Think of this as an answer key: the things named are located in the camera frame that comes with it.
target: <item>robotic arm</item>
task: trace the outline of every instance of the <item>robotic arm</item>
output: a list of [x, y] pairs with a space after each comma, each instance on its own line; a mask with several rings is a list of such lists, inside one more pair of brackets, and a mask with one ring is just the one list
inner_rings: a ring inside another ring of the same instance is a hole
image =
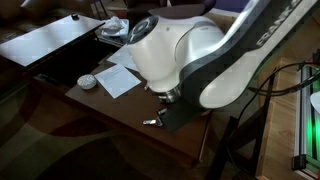
[[227, 34], [205, 17], [139, 22], [128, 49], [161, 102], [174, 131], [204, 109], [226, 106], [244, 92], [277, 46], [320, 5], [319, 0], [251, 0]]

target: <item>wire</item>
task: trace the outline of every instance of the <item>wire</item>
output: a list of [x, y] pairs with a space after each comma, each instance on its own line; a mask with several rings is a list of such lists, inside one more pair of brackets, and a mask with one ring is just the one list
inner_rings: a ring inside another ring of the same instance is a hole
[[[314, 63], [314, 62], [302, 62], [302, 63], [293, 63], [293, 64], [288, 64], [285, 65], [283, 67], [280, 67], [279, 69], [275, 70], [266, 80], [269, 80], [270, 77], [276, 73], [278, 73], [279, 71], [291, 67], [291, 66], [297, 66], [299, 65], [301, 68], [305, 66], [305, 65], [319, 65], [318, 63]], [[271, 94], [267, 94], [268, 90], [263, 90], [261, 87], [260, 88], [254, 88], [254, 87], [249, 87], [248, 89], [250, 91], [253, 91], [254, 93], [258, 94], [258, 95], [263, 95], [263, 96], [283, 96], [289, 93], [293, 93], [296, 91], [299, 91], [300, 89], [310, 85], [311, 83], [313, 83], [314, 81], [316, 81], [318, 78], [320, 78], [320, 71], [317, 71], [315, 74], [313, 74], [310, 78], [308, 78], [307, 80], [304, 80], [303, 82], [294, 85], [292, 87], [283, 89], [283, 90], [277, 90], [277, 91], [270, 91]]]
[[[257, 97], [257, 95], [264, 95], [264, 96], [267, 96], [268, 94], [263, 94], [262, 92], [264, 93], [272, 93], [272, 96], [282, 96], [282, 95], [285, 95], [285, 94], [288, 94], [288, 93], [292, 93], [292, 92], [296, 92], [304, 87], [306, 87], [307, 85], [309, 85], [310, 83], [312, 83], [314, 81], [314, 79], [317, 79], [320, 78], [320, 71], [318, 71], [317, 73], [315, 73], [313, 76], [311, 76], [309, 79], [305, 80], [304, 82], [302, 83], [299, 83], [293, 87], [290, 87], [290, 88], [286, 88], [284, 90], [279, 90], [279, 91], [268, 91], [268, 90], [263, 90], [262, 88], [264, 87], [264, 85], [271, 79], [271, 77], [273, 75], [275, 75], [276, 73], [278, 73], [279, 71], [285, 69], [285, 68], [288, 68], [288, 67], [292, 67], [292, 66], [299, 66], [299, 69], [301, 69], [302, 67], [304, 67], [305, 65], [308, 65], [308, 64], [316, 64], [314, 62], [302, 62], [302, 63], [293, 63], [293, 64], [288, 64], [288, 65], [285, 65], [285, 66], [282, 66], [278, 69], [275, 69], [264, 81], [263, 83], [260, 85], [260, 87], [257, 89], [257, 88], [253, 88], [253, 87], [249, 87], [248, 89], [253, 91], [254, 92], [254, 95], [252, 96], [252, 98], [247, 102], [247, 104], [243, 107], [242, 111], [240, 112], [239, 114], [239, 117], [238, 117], [238, 121], [240, 121], [243, 113], [245, 112], [245, 110], [248, 108], [248, 106], [251, 104], [251, 102], [255, 99], [255, 97]], [[236, 128], [232, 131], [232, 133], [230, 134], [230, 137], [228, 139], [228, 142], [227, 142], [227, 152], [228, 152], [228, 155], [230, 157], [230, 160], [233, 164], [233, 167], [235, 169], [235, 172], [238, 176], [239, 179], [242, 179], [242, 177], [240, 176], [240, 174], [238, 173], [237, 171], [237, 165], [235, 163], [235, 161], [233, 160], [232, 158], [232, 155], [230, 153], [230, 150], [229, 150], [229, 141], [230, 139], [232, 138], [234, 132], [235, 132]]]
[[229, 139], [228, 139], [228, 142], [227, 142], [227, 152], [228, 152], [228, 155], [229, 155], [230, 160], [231, 160], [231, 162], [232, 162], [234, 171], [236, 172], [238, 178], [239, 178], [239, 179], [242, 179], [242, 177], [241, 177], [240, 174], [238, 173], [238, 167], [237, 167], [237, 165], [236, 165], [236, 162], [233, 160], [232, 155], [231, 155], [230, 150], [229, 150], [229, 141], [230, 141], [230, 139], [231, 139], [231, 137], [232, 137], [232, 135], [233, 135], [233, 133], [234, 133], [235, 131], [236, 131], [236, 128], [234, 128], [234, 129], [232, 130], [232, 132], [231, 132], [231, 134], [230, 134], [230, 137], [229, 137]]

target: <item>wooden table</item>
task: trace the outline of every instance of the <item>wooden table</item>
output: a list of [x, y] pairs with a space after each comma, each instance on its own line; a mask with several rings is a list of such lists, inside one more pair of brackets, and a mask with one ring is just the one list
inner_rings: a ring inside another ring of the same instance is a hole
[[30, 67], [77, 42], [104, 24], [78, 15], [78, 20], [67, 16], [39, 29], [0, 45], [0, 55], [22, 67]]
[[[112, 63], [99, 66], [92, 74], [97, 74]], [[94, 111], [96, 118], [114, 126], [131, 137], [164, 152], [176, 160], [194, 165], [200, 161], [208, 131], [208, 117], [200, 116], [174, 133], [164, 128], [143, 125], [144, 120], [156, 118], [156, 111], [162, 109], [158, 98], [151, 91], [145, 91], [146, 81], [138, 72], [131, 71], [142, 83], [120, 97], [113, 99], [99, 84], [90, 90], [78, 85], [65, 95]]]

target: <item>patterned carpet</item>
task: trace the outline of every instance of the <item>patterned carpet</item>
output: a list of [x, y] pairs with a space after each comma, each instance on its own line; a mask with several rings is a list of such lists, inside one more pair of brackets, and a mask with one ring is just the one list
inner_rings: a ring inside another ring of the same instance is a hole
[[204, 179], [29, 86], [0, 104], [0, 179]]

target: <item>black object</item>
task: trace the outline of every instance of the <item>black object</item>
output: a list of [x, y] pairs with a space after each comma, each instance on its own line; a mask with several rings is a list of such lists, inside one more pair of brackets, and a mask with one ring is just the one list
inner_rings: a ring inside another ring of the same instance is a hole
[[301, 170], [305, 169], [307, 164], [307, 156], [305, 154], [301, 154], [299, 156], [294, 156], [292, 158], [292, 170]]
[[[101, 15], [103, 15], [103, 14], [100, 15], [100, 11], [99, 11], [98, 6], [97, 6], [97, 3], [98, 3], [98, 2], [100, 3], [100, 6], [101, 6], [101, 8], [102, 8], [102, 10], [103, 10], [103, 12], [104, 12], [104, 16], [101, 16]], [[104, 5], [103, 5], [103, 3], [101, 2], [101, 0], [91, 0], [91, 3], [94, 5], [94, 8], [96, 9], [97, 15], [98, 15], [98, 17], [99, 17], [100, 20], [103, 20], [104, 18], [105, 18], [105, 19], [110, 19], [110, 17], [109, 17], [109, 15], [108, 15], [106, 9], [104, 8]]]
[[149, 16], [141, 20], [129, 33], [128, 44], [134, 44], [146, 37], [158, 24], [159, 18]]
[[64, 51], [56, 54], [46, 64], [41, 65], [39, 73], [68, 87], [77, 84], [83, 74], [94, 70], [104, 57], [118, 50], [117, 47], [87, 37]]
[[209, 12], [215, 5], [217, 0], [170, 0], [171, 6], [179, 6], [179, 5], [196, 5], [202, 4], [204, 9], [201, 14], [204, 15]]
[[73, 20], [79, 20], [79, 16], [78, 16], [78, 14], [75, 14], [75, 13], [73, 13], [73, 14], [71, 14], [71, 17], [72, 17], [72, 19]]
[[317, 52], [312, 54], [312, 58], [315, 63], [320, 63], [320, 49], [317, 49]]
[[174, 106], [169, 106], [161, 117], [168, 132], [174, 132], [204, 112], [203, 109], [180, 98]]
[[[274, 78], [275, 75], [273, 74], [270, 77], [268, 91], [273, 88]], [[240, 126], [240, 118], [230, 117], [206, 180], [220, 179], [227, 160], [232, 160], [247, 175], [255, 176], [270, 99], [271, 96], [267, 96], [264, 105]], [[255, 145], [251, 158], [248, 159], [237, 152], [253, 140], [255, 140]]]
[[126, 17], [129, 20], [129, 31], [142, 19], [151, 16], [150, 9], [167, 7], [167, 0], [124, 0], [127, 6]]

